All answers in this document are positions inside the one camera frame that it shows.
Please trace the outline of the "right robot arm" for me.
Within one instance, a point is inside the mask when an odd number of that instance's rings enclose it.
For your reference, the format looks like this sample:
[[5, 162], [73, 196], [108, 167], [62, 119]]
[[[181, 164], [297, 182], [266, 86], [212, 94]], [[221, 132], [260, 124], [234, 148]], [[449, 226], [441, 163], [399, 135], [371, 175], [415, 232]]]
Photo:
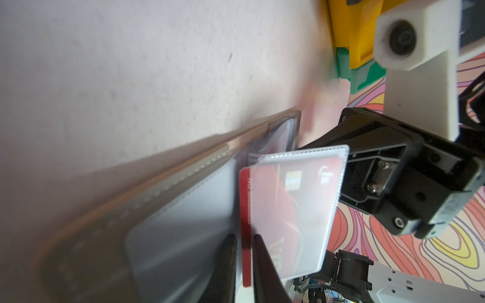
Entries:
[[484, 76], [459, 95], [457, 139], [345, 108], [304, 151], [347, 145], [347, 167], [319, 288], [354, 302], [484, 301]]

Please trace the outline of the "grey card holder wallet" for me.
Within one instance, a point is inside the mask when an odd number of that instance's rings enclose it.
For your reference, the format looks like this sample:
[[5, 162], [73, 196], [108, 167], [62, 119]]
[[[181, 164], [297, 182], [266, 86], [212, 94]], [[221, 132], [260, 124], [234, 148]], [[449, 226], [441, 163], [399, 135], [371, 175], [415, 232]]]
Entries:
[[347, 145], [298, 149], [300, 117], [299, 111], [269, 117], [76, 220], [39, 259], [49, 300], [198, 302], [230, 234], [237, 237], [237, 293], [243, 287], [240, 171], [325, 157], [347, 164]]

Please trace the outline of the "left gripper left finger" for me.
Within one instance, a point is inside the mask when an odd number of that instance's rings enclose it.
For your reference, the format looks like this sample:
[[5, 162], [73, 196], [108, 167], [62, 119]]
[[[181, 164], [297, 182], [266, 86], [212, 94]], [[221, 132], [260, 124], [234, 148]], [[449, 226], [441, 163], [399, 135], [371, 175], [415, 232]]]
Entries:
[[199, 303], [234, 303], [236, 293], [237, 237], [228, 235], [219, 247], [215, 268]]

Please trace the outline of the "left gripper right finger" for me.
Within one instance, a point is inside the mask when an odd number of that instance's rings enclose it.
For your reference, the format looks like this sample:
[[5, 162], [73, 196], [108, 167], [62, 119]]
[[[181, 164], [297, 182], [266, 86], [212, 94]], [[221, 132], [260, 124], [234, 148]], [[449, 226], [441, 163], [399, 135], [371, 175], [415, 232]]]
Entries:
[[265, 246], [263, 238], [253, 236], [253, 292], [256, 303], [291, 303]]

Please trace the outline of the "red VIP card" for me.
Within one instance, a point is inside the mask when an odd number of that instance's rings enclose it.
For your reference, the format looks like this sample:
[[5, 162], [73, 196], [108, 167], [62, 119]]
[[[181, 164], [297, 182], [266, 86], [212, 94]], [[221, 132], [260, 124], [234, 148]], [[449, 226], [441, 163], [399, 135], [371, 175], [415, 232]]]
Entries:
[[325, 157], [244, 168], [239, 173], [242, 284], [253, 282], [251, 237], [259, 234], [281, 280], [323, 265], [345, 162]]

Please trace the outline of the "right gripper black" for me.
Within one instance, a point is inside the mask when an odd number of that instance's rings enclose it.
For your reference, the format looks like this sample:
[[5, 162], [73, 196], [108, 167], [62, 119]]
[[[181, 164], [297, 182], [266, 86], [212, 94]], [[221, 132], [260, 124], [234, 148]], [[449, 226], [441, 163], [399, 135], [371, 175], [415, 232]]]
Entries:
[[365, 108], [345, 108], [336, 127], [304, 149], [347, 145], [340, 201], [391, 234], [439, 236], [484, 186], [484, 150]]

